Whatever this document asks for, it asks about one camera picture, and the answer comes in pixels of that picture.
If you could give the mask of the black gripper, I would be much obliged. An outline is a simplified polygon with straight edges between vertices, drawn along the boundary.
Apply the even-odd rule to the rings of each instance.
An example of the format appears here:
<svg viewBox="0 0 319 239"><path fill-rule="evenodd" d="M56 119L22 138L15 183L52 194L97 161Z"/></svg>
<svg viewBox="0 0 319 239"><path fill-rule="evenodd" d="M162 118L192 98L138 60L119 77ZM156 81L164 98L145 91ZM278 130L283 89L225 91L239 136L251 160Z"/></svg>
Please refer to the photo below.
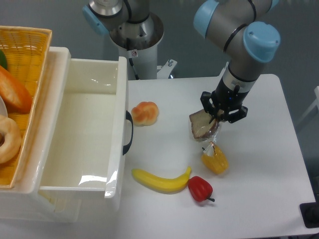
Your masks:
<svg viewBox="0 0 319 239"><path fill-rule="evenodd" d="M206 113L211 115L209 123L237 122L247 116L248 108L243 101L255 81L241 81L235 77L222 77L213 92L202 92L200 101Z"/></svg>

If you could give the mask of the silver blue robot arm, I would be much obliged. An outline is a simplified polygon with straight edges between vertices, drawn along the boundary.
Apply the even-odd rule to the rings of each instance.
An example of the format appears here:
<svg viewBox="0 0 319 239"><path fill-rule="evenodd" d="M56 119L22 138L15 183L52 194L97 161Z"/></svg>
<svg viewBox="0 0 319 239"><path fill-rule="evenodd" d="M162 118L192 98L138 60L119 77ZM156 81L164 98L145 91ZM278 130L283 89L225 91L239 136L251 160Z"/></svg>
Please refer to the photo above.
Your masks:
<svg viewBox="0 0 319 239"><path fill-rule="evenodd" d="M217 88L200 98L211 120L233 123L247 115L243 100L280 45L278 31L258 21L276 4L275 0L208 0L195 13L196 31L231 59ZM150 11L149 1L91 0L82 12L91 28L109 35L119 54L126 57L131 79L157 76L163 24Z"/></svg>

